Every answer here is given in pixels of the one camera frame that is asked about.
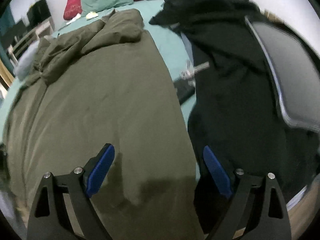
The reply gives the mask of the black clothes pile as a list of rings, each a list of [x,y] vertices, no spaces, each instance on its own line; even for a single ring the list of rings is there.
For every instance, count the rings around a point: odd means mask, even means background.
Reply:
[[[194,206],[208,236],[222,222],[230,202],[204,162],[208,146],[235,188],[235,171],[276,176],[287,205],[303,196],[319,174],[319,132],[291,128],[280,116],[265,55],[245,18],[270,23],[303,44],[319,72],[319,57],[291,28],[263,15],[250,0],[164,0],[151,25],[179,34],[192,68],[196,102],[188,133],[200,169]]]

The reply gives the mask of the folded grey garment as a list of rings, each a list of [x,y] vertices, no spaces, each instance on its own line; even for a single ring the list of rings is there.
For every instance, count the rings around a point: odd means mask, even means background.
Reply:
[[[20,81],[23,81],[30,72],[32,62],[39,46],[39,42],[40,41],[37,40],[27,48],[27,50],[18,60],[17,66],[14,68],[15,77]]]

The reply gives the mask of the black monitor on shelf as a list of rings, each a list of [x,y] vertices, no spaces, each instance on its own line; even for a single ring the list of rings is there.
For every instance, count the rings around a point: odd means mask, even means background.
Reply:
[[[27,12],[29,25],[35,28],[51,16],[46,0],[38,0]]]

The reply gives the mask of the small yellow white object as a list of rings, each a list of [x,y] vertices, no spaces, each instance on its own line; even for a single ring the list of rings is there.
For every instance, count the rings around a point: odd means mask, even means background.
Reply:
[[[98,16],[99,16],[99,15],[98,15],[97,12],[91,11],[91,12],[89,12],[89,13],[85,16],[85,18],[86,18],[86,20],[91,20],[91,19],[94,19],[94,18],[96,18],[96,17],[98,17]]]

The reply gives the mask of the black remote on bed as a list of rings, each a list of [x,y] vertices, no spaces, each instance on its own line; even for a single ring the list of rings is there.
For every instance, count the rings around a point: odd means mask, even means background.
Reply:
[[[174,87],[180,105],[184,104],[195,94],[195,86],[192,81],[179,78],[174,81]]]

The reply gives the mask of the beige wooden shelf desk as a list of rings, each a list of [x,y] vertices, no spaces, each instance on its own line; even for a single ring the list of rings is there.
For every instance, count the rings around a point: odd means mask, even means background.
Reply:
[[[18,60],[29,46],[42,37],[52,35],[54,23],[52,17],[45,19],[35,28],[23,34],[21,38],[14,37],[14,45],[10,44],[7,48],[9,59],[14,66],[18,64]]]

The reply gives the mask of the olive green jacket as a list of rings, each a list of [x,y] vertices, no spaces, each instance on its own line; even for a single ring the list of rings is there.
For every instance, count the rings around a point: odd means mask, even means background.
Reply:
[[[114,239],[201,239],[195,156],[170,73],[137,9],[43,38],[4,125],[5,185],[24,222],[46,172],[106,144],[115,159],[92,204]]]

